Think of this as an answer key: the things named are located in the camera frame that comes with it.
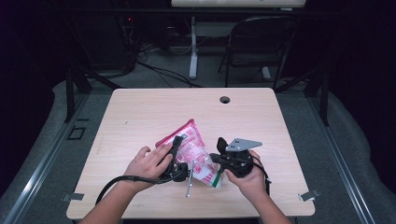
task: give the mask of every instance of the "hand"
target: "hand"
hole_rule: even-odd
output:
[[[166,153],[168,153],[171,148],[172,143],[158,146],[153,151],[151,151],[149,147],[142,147],[134,159],[129,163],[124,175],[136,175],[150,179],[158,178],[166,170],[172,160],[171,154],[165,157]],[[141,181],[127,182],[135,193],[152,186],[152,184]]]
[[[260,156],[253,150],[249,151],[250,155],[258,160]],[[265,191],[265,176],[264,173],[256,166],[253,166],[250,174],[243,178],[236,177],[231,171],[225,170],[228,179],[234,183],[242,192],[242,194],[249,200],[253,200],[258,194],[267,194]]]

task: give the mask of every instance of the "black curtain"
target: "black curtain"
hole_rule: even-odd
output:
[[[376,1],[352,20],[346,47],[331,72],[330,90],[361,126],[380,179],[396,193],[394,9],[394,1]]]
[[[0,3],[0,193],[29,154],[66,63],[34,1]]]

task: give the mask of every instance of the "plastic bag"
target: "plastic bag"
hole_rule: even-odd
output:
[[[205,143],[195,125],[194,119],[190,119],[172,134],[155,144],[156,147],[173,142],[175,136],[183,137],[183,141],[177,150],[176,160],[186,162],[191,168],[194,161],[193,177],[213,188],[219,188],[221,179],[219,165],[210,159],[205,150]]]

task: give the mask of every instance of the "metal bracket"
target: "metal bracket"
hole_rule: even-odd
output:
[[[187,192],[186,192],[186,198],[190,197],[190,188],[192,186],[192,173],[194,172],[194,165],[195,165],[195,161],[191,162],[191,169],[190,169],[190,176],[189,176],[189,185],[187,186]]]
[[[299,194],[298,197],[300,200],[306,202],[308,200],[314,201],[316,197],[320,195],[320,192],[317,189],[311,190],[305,194]]]
[[[70,203],[72,200],[78,200],[81,201],[82,198],[84,198],[84,194],[79,194],[79,193],[72,193],[72,194],[65,194],[62,197],[62,201]]]
[[[253,147],[262,146],[261,142],[250,141],[241,138],[235,138],[230,145],[228,145],[225,150],[231,152],[239,152],[243,150],[247,150]]]

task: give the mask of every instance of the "table leg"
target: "table leg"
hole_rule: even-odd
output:
[[[191,63],[190,63],[190,79],[197,78],[197,36],[195,30],[195,17],[191,18]]]

